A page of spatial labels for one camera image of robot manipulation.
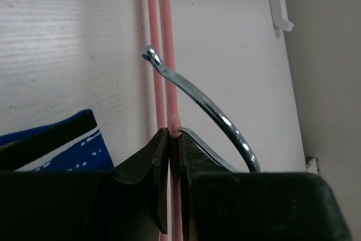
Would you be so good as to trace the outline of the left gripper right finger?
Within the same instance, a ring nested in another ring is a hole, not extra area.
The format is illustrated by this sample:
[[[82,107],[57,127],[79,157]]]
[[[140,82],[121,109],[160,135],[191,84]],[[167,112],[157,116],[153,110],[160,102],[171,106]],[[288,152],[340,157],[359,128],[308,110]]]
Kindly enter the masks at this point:
[[[232,173],[178,138],[184,240],[351,240],[324,179],[305,172]]]

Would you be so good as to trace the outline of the pink clothes hanger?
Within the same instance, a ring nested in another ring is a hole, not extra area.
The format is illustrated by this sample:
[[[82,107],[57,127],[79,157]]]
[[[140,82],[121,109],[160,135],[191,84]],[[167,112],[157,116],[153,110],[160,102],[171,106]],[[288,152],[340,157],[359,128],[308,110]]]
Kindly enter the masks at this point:
[[[182,200],[186,201],[186,226],[193,227],[191,236],[200,240],[226,240],[235,239],[236,235],[231,232],[231,226],[240,231],[241,240],[255,240],[257,235],[254,231],[253,222],[255,217],[252,214],[232,213],[229,218],[217,215],[222,204],[214,203],[210,209],[205,209],[205,204],[210,204],[210,197],[200,189],[205,185],[225,188],[228,192],[231,181],[246,181],[247,186],[237,191],[245,199],[250,197],[250,184],[253,177],[260,171],[259,163],[251,147],[241,135],[232,121],[194,84],[175,71],[174,42],[171,22],[170,0],[159,0],[159,4],[150,4],[155,13],[155,20],[161,22],[162,53],[159,54],[155,45],[146,46],[142,51],[142,57],[155,69],[156,76],[165,78],[166,111],[170,140],[170,179],[171,179],[171,237],[173,240],[183,240],[182,233]],[[202,155],[201,165],[208,166],[208,170],[195,168],[196,161],[186,162],[186,195],[181,196],[181,175],[179,172],[179,155],[191,154],[197,149],[195,144],[203,146],[205,143],[192,130],[181,127],[178,114],[177,89],[183,90],[193,99],[210,117],[216,122],[221,130],[234,144],[244,159],[250,173],[242,174],[229,166],[215,152],[211,156]]]

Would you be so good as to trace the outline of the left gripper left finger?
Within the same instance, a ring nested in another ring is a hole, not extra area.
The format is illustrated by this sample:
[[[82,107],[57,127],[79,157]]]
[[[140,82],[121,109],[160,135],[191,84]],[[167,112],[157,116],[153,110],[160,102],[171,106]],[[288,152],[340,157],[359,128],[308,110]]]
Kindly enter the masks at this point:
[[[109,171],[4,172],[2,240],[157,240],[166,234],[169,132]]]

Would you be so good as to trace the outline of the white metal clothes rack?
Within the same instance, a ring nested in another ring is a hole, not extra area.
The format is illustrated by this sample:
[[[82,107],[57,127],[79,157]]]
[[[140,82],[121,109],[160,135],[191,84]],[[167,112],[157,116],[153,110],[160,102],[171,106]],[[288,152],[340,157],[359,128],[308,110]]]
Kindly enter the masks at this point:
[[[288,18],[286,0],[269,0],[272,22],[276,38],[280,38],[283,32],[291,32],[294,23]]]

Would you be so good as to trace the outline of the blue patterned trousers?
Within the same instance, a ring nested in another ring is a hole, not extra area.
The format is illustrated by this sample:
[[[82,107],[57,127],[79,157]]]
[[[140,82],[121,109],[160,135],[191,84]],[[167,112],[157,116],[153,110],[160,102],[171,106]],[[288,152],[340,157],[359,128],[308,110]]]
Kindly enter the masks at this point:
[[[110,170],[113,161],[90,109],[1,136],[2,171]]]

